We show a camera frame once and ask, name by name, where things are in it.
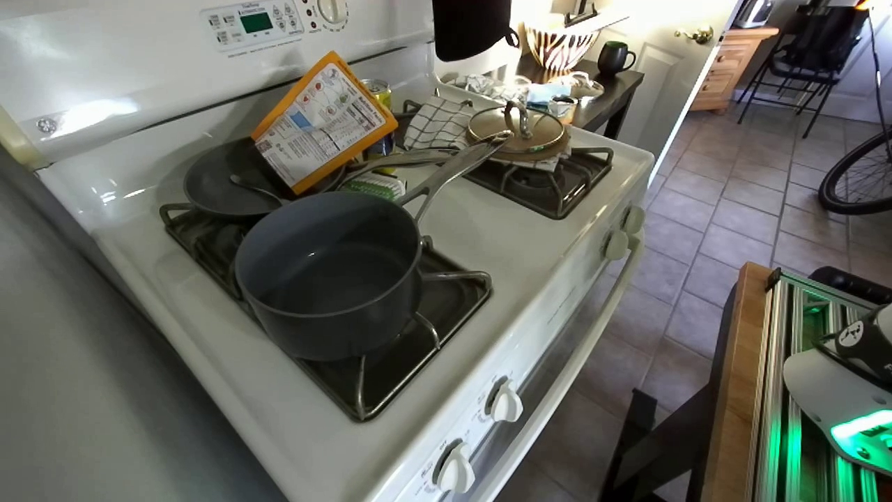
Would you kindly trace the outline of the white device with green light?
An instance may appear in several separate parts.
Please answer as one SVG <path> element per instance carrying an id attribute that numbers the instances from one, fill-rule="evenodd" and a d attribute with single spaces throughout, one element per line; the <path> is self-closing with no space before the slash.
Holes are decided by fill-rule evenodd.
<path id="1" fill-rule="evenodd" d="M 892 474 L 892 304 L 791 355 L 784 382 L 835 454 Z"/>

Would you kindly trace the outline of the black burner grate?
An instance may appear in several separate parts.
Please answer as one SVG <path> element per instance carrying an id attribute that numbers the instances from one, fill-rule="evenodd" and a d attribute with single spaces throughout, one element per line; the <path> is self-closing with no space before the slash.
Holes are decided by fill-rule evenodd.
<path id="1" fill-rule="evenodd" d="M 562 220 L 611 173 L 611 164 L 611 148 L 573 148 L 552 170 L 484 163 L 467 173 L 467 182 L 543 217 Z"/>
<path id="2" fill-rule="evenodd" d="M 249 315 L 230 273 L 233 252 L 253 217 L 217 217 L 189 205 L 161 205 L 164 233 L 193 256 L 196 265 Z M 490 300 L 484 270 L 466 270 L 442 256 L 433 240 L 420 255 L 420 300 L 403 325 L 398 343 L 371 355 L 314 364 L 300 361 L 300 372 L 350 419 L 375 419 L 413 376 L 462 330 L 466 320 Z"/>

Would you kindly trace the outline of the blue yellow can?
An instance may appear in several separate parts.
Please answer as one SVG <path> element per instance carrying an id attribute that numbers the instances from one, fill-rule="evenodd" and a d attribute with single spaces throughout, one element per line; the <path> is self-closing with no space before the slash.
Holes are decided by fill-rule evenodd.
<path id="1" fill-rule="evenodd" d="M 382 103 L 382 110 L 389 111 L 389 86 L 388 82 L 364 82 L 364 86 L 371 89 L 371 96 Z M 394 131 L 384 134 L 380 143 L 374 143 L 364 153 L 367 156 L 384 156 L 394 152 Z"/>

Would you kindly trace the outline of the wooden cart with rails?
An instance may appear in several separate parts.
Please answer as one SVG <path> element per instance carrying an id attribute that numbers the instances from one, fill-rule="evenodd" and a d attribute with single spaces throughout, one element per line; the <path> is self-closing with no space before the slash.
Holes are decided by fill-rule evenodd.
<path id="1" fill-rule="evenodd" d="M 784 385 L 784 361 L 883 304 L 840 269 L 796 276 L 746 262 L 722 311 L 707 382 L 672 417 L 635 392 L 598 502 L 892 502 L 892 477 L 833 452 Z"/>

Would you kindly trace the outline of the grey frying pan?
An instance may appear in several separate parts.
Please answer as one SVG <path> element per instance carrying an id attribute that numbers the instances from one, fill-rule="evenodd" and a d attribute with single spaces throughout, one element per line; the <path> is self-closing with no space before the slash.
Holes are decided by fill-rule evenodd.
<path id="1" fill-rule="evenodd" d="M 263 217 L 296 192 L 275 175 L 251 141 L 203 152 L 183 175 L 193 208 L 219 217 Z"/>

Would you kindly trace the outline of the round pan lid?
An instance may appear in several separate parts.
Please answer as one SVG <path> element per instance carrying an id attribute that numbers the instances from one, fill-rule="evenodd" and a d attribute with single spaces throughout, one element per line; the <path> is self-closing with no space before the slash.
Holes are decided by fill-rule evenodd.
<path id="1" fill-rule="evenodd" d="M 508 100 L 476 111 L 466 134 L 474 143 L 497 143 L 501 156 L 543 153 L 566 138 L 566 125 L 554 115 L 529 111 Z"/>

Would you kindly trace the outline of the black right burner grate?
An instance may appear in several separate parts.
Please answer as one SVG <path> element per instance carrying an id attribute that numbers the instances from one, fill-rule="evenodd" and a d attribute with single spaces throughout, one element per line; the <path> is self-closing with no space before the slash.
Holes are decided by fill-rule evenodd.
<path id="1" fill-rule="evenodd" d="M 543 217 L 562 220 L 611 173 L 611 164 L 611 148 L 573 148 L 552 170 L 484 163 L 467 173 L 467 182 Z"/>

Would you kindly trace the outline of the white gas stove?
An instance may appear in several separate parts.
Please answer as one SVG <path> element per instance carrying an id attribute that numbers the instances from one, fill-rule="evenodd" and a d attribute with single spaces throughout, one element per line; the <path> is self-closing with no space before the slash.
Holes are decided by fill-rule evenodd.
<path id="1" fill-rule="evenodd" d="M 550 220 L 474 182 L 424 217 L 433 247 L 484 270 L 490 300 L 371 422 L 350 422 L 205 273 L 155 212 L 172 173 L 242 138 L 329 51 L 427 99 L 428 0 L 293 0 L 304 30 L 225 51 L 203 12 L 242 0 L 0 0 L 0 107 L 7 153 L 76 216 L 108 270 L 210 393 L 288 502 L 428 502 L 455 440 L 474 452 L 508 425 L 488 393 L 523 379 L 569 302 L 617 261 L 603 255 L 644 196 L 650 156 L 622 145 L 611 173 Z"/>

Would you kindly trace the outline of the patterned bowl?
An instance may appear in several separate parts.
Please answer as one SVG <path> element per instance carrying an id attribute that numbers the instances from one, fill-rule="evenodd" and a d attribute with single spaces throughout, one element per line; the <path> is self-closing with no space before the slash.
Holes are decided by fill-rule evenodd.
<path id="1" fill-rule="evenodd" d="M 598 35 L 617 23 L 623 23 L 623 15 L 523 23 L 520 39 L 538 67 L 550 74 L 569 74 L 591 51 Z"/>

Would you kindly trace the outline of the bicycle wheel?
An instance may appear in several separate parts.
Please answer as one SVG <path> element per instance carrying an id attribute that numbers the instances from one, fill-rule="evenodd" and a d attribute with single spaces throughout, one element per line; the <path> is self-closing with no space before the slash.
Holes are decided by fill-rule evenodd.
<path id="1" fill-rule="evenodd" d="M 892 209 L 892 131 L 883 129 L 846 152 L 821 178 L 820 205 L 841 216 Z"/>

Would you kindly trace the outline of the checkered dish towel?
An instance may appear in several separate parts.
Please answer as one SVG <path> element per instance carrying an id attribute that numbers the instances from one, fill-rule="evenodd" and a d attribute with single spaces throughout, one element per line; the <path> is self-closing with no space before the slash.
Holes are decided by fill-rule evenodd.
<path id="1" fill-rule="evenodd" d="M 456 93 L 441 93 L 424 103 L 406 100 L 402 110 L 403 129 L 398 145 L 403 152 L 445 152 L 467 145 L 467 124 L 484 103 Z"/>

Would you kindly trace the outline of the stove control display panel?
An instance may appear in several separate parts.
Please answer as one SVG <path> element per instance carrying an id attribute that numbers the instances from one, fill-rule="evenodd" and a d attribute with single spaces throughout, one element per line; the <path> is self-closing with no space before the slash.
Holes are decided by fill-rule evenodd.
<path id="1" fill-rule="evenodd" d="M 203 12 L 212 39 L 225 47 L 267 47 L 304 30 L 293 0 L 242 0 Z"/>

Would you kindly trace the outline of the black mug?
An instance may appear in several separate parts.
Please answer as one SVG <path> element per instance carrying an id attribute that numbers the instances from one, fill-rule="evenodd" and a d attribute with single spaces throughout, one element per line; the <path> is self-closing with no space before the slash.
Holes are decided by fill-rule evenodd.
<path id="1" fill-rule="evenodd" d="M 604 43 L 598 51 L 596 69 L 603 78 L 617 78 L 619 74 L 630 69 L 637 56 L 623 43 Z"/>

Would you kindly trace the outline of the cream stove knob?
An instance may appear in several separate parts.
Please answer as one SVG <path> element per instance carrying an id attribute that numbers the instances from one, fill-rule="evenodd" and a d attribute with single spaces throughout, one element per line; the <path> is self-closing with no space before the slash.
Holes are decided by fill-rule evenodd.
<path id="1" fill-rule="evenodd" d="M 626 235 L 637 235 L 644 228 L 644 209 L 642 208 L 630 208 L 622 217 L 622 228 Z"/>
<path id="2" fill-rule="evenodd" d="M 442 449 L 441 460 L 433 468 L 433 484 L 448 493 L 466 493 L 474 485 L 476 474 L 467 459 L 467 446 L 455 440 Z"/>
<path id="3" fill-rule="evenodd" d="M 603 255 L 604 255 L 607 261 L 619 261 L 626 248 L 630 248 L 630 235 L 626 235 L 626 233 L 614 233 L 614 235 L 604 240 Z"/>
<path id="4" fill-rule="evenodd" d="M 523 401 L 520 396 L 515 393 L 512 382 L 509 379 L 498 379 L 494 385 L 494 392 L 488 393 L 488 401 L 484 401 L 484 417 L 490 422 L 508 422 L 508 425 L 515 425 L 523 414 Z"/>

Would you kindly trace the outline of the dark side table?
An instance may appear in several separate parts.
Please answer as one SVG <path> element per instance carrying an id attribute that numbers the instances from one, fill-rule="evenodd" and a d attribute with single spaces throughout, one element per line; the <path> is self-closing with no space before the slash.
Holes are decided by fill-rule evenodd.
<path id="1" fill-rule="evenodd" d="M 550 74 L 532 56 L 519 63 L 519 74 L 550 89 L 545 110 L 562 124 L 619 138 L 623 115 L 644 75 L 623 69 L 603 75 L 593 63 L 580 63 L 572 74 Z"/>

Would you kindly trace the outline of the black left burner grate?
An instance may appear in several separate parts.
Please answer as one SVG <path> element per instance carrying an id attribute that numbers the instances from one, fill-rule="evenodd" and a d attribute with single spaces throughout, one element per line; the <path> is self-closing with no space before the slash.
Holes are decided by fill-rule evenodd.
<path id="1" fill-rule="evenodd" d="M 233 252 L 253 217 L 217 217 L 189 205 L 161 205 L 164 233 L 193 256 L 196 265 L 249 315 L 230 273 Z M 466 320 L 490 300 L 484 270 L 466 270 L 442 256 L 433 240 L 420 255 L 420 300 L 403 325 L 398 343 L 371 355 L 314 364 L 300 361 L 300 372 L 350 419 L 375 419 L 413 376 L 462 330 Z"/>

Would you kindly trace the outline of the orange food package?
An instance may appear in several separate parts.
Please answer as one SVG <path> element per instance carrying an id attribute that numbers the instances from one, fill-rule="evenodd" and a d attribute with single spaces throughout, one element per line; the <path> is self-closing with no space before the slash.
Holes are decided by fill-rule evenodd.
<path id="1" fill-rule="evenodd" d="M 394 131 L 394 111 L 329 51 L 253 125 L 251 143 L 300 196 Z"/>

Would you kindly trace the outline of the black folding chair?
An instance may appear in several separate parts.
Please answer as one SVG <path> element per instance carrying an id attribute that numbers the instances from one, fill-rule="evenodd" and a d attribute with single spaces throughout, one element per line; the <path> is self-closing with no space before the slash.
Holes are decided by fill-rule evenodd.
<path id="1" fill-rule="evenodd" d="M 785 93 L 796 93 L 791 110 L 796 115 L 812 111 L 806 125 L 806 134 L 812 134 L 867 21 L 869 0 L 845 0 L 841 5 L 806 0 L 796 5 L 738 96 L 738 117 L 746 117 L 753 103 L 785 107 Z"/>

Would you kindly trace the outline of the wooden dresser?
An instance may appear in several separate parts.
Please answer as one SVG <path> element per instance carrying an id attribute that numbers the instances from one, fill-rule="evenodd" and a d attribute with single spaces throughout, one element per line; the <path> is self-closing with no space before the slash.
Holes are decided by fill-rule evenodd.
<path id="1" fill-rule="evenodd" d="M 718 54 L 700 83 L 692 103 L 693 111 L 722 111 L 731 107 L 732 89 L 745 75 L 756 51 L 774 36 L 774 29 L 731 29 L 722 36 Z"/>

